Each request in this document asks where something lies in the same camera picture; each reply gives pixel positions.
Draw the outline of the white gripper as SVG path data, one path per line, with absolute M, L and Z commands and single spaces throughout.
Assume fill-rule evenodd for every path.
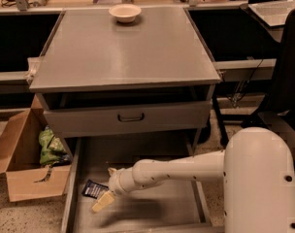
M 135 189 L 131 168 L 116 169 L 109 167 L 108 172 L 110 175 L 109 190 L 97 198 L 96 203 L 91 208 L 93 213 L 99 213 L 111 205 L 115 200 L 115 196 L 125 195 Z

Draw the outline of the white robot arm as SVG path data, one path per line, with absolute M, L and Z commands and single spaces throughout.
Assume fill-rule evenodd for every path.
M 142 159 L 109 170 L 109 189 L 92 207 L 100 212 L 116 197 L 159 186 L 165 180 L 220 178 L 225 233 L 295 233 L 295 168 L 289 146 L 261 127 L 240 130 L 226 149 L 170 161 Z

